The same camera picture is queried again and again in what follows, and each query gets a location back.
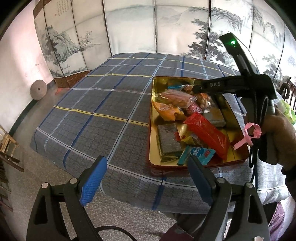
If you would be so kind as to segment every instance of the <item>paper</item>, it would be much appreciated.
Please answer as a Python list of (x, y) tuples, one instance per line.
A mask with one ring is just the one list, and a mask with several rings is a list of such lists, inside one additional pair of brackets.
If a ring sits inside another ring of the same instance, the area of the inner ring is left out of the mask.
[(263, 241), (264, 238), (261, 238), (260, 236), (257, 236), (254, 238), (254, 241)]

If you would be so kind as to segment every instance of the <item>tiled floor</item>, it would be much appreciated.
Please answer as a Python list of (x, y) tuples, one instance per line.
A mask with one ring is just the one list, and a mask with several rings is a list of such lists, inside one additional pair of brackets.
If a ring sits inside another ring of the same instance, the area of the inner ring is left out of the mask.
[[(29, 147), (35, 128), (65, 94), (65, 91), (62, 91), (55, 95), (56, 90), (56, 86), (49, 89), (46, 96), (31, 109), (14, 135), (14, 138), (24, 149), (24, 152), (18, 151), (15, 155), (22, 160), (21, 166), (25, 171), (21, 173), (11, 166), (5, 165), (9, 188), (12, 191), (9, 201), (14, 210), (13, 213), (5, 210), (6, 220), (19, 241), (26, 239), (31, 209), (41, 184), (44, 182), (49, 182), (52, 185), (63, 184), (71, 178), (71, 175), (57, 168), (51, 161), (32, 151)], [(95, 227), (103, 225), (122, 227), (134, 235), (138, 241), (159, 240), (159, 237), (153, 233), (165, 232), (174, 224), (174, 220), (161, 213), (140, 209), (101, 193), (95, 195), (94, 200), (86, 206), (86, 211)], [(65, 204), (62, 205), (62, 212), (70, 237), (74, 238), (75, 231)], [(104, 241), (130, 240), (118, 231), (102, 231), (100, 234)]]

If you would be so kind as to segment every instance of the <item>tin tray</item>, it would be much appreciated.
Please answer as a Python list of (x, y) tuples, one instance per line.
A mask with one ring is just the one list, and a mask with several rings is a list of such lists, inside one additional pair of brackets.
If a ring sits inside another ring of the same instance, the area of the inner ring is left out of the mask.
[[(150, 118), (149, 118), (149, 136), (148, 136), (148, 148), (147, 148), (147, 162), (151, 168), (169, 171), (169, 170), (185, 170), (187, 166), (178, 166), (178, 159), (174, 161), (161, 162), (160, 152), (157, 144), (157, 125), (177, 123), (177, 128), (181, 128), (182, 121), (164, 121), (154, 108), (152, 100), (154, 101), (153, 95), (163, 92), (170, 85), (179, 84), (198, 84), (201, 80), (194, 78), (185, 77), (154, 77), (152, 83), (152, 97), (150, 105)], [(226, 160), (222, 160), (217, 154), (213, 156), (211, 161), (205, 167), (214, 168), (233, 165), (237, 163), (244, 162), (249, 156), (249, 150), (246, 144), (237, 150), (234, 150), (232, 144), (240, 141), (244, 138), (242, 130), (239, 123), (226, 99), (222, 94), (215, 94), (211, 96), (220, 108), (222, 115), (225, 119), (226, 125), (223, 128), (218, 128), (222, 133), (224, 133), (231, 145), (228, 149), (228, 155)]]

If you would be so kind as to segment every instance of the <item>table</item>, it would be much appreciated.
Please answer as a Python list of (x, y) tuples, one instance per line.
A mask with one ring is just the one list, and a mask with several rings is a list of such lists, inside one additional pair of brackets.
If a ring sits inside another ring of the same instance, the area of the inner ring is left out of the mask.
[[(110, 57), (79, 81), (36, 129), (31, 148), (78, 177), (99, 155), (108, 159), (99, 190), (132, 205), (175, 213), (206, 213), (209, 206), (191, 177), (153, 177), (146, 167), (151, 82), (154, 76), (212, 79), (239, 72), (199, 59), (156, 53)], [(241, 127), (244, 109), (225, 94)], [(244, 184), (252, 169), (243, 164), (212, 169), (216, 177)], [(263, 204), (287, 198), (281, 166), (258, 161)]]

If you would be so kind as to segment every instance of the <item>human hand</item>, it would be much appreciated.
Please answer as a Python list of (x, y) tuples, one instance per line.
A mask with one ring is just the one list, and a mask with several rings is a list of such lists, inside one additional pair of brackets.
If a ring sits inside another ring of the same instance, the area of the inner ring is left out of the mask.
[(296, 131), (284, 114), (276, 108), (276, 115), (266, 115), (262, 134), (273, 133), (279, 164), (288, 171), (296, 165)]

